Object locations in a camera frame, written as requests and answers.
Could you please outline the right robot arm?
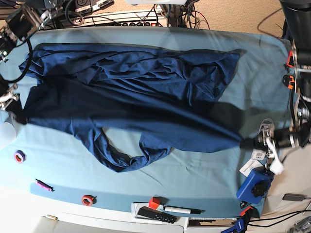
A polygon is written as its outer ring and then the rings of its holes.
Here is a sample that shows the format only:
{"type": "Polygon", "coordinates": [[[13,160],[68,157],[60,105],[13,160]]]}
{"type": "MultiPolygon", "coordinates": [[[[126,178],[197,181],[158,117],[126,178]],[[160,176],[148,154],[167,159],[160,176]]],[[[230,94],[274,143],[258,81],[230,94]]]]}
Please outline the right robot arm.
{"type": "Polygon", "coordinates": [[[30,38],[59,14],[63,4],[63,0],[26,0],[8,16],[6,24],[0,29],[1,62],[5,62],[15,48],[24,44],[27,44],[29,50],[26,66],[18,78],[0,78],[0,109],[8,112],[22,125],[27,124],[27,117],[22,109],[20,94],[14,91],[17,90],[17,83],[26,76],[30,68],[34,53],[30,38]]]}

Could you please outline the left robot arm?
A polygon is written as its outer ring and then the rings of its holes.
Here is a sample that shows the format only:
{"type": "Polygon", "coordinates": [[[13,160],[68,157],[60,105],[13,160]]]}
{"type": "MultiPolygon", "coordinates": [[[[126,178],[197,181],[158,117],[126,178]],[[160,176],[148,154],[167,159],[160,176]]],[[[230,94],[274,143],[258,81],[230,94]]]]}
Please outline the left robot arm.
{"type": "Polygon", "coordinates": [[[290,89],[293,125],[279,130],[262,129],[256,137],[243,140],[241,149],[267,151],[267,140],[277,149],[304,147],[311,142],[311,2],[282,0],[280,4],[292,38],[286,65],[294,73],[284,75],[283,84],[290,89]]]}

